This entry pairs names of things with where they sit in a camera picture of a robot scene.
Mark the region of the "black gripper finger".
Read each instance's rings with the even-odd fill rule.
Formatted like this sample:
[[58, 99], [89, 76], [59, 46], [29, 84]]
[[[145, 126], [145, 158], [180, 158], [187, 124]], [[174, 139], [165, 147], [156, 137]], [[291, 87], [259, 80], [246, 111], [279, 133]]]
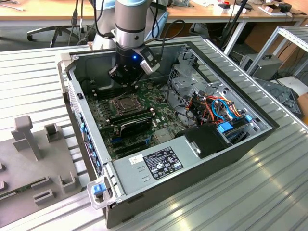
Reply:
[[127, 66], [114, 66], [108, 71], [108, 75], [116, 83], [120, 84], [126, 93], [131, 93], [132, 69]]

